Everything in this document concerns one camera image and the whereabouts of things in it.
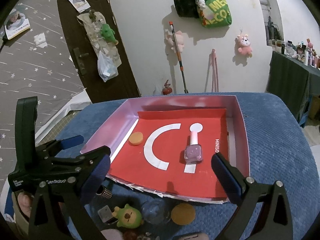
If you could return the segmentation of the person's left hand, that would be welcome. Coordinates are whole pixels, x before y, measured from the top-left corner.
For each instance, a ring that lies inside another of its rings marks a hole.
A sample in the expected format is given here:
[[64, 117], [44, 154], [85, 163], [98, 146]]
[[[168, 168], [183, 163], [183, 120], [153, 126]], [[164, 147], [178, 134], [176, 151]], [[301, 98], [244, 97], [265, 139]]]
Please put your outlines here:
[[30, 218], [33, 197], [25, 192], [20, 192], [17, 196], [17, 201], [21, 212], [25, 215], [25, 217]]

